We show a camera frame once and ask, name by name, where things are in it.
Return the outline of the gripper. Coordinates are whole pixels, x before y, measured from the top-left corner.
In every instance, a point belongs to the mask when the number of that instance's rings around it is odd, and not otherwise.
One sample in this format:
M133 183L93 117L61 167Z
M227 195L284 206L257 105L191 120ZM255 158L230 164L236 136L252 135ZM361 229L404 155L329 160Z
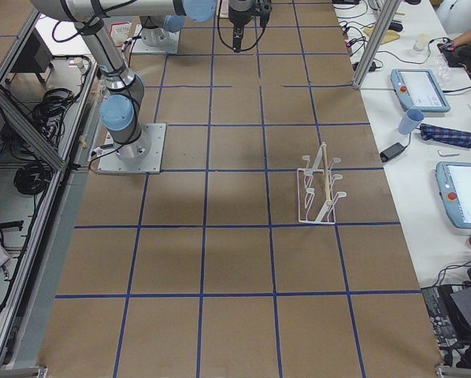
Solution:
M243 28L248 24L253 16L255 0L229 0L228 19L233 24L232 29L232 50L240 53L242 50Z

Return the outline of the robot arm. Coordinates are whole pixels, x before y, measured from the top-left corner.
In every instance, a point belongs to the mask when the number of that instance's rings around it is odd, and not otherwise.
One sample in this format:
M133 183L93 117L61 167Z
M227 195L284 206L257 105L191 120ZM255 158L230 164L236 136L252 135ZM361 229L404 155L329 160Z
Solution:
M119 158L141 158L151 141L138 122L144 83L129 67L105 26L111 17L137 16L152 27L171 31L175 20L203 23L219 14L221 1L33 1L44 15L71 22L98 63L110 96L100 108L101 119L113 138Z
M141 16L141 36L145 45L158 46L169 39L172 33L178 32L185 22L184 16Z

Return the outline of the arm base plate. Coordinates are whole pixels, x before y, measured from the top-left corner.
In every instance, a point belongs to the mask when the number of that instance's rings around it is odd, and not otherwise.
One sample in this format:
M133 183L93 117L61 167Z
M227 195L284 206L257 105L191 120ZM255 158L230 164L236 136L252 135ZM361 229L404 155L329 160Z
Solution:
M176 54L179 47L180 32L169 32L162 28L145 29L141 25L135 28L135 36L139 36L133 43L134 54Z
M97 173L101 174L158 174L161 170L167 124L141 124L142 134L137 142L115 149L120 145L113 142L113 137L106 133L105 144L112 144L104 149L97 160Z

